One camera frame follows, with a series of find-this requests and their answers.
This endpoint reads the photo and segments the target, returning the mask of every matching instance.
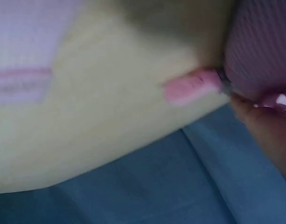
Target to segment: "blue fabric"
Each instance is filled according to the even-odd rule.
[[[228,107],[47,189],[0,195],[0,224],[286,224],[286,183]]]

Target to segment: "pink mesh fabric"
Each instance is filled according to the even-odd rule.
[[[286,93],[286,0],[240,1],[225,71],[233,86],[253,100],[266,102]]]

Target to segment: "pink stripe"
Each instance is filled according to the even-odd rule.
[[[9,78],[17,76],[45,76],[51,75],[52,69],[41,68],[41,69],[21,69],[21,70],[3,70],[0,71],[0,78]]]

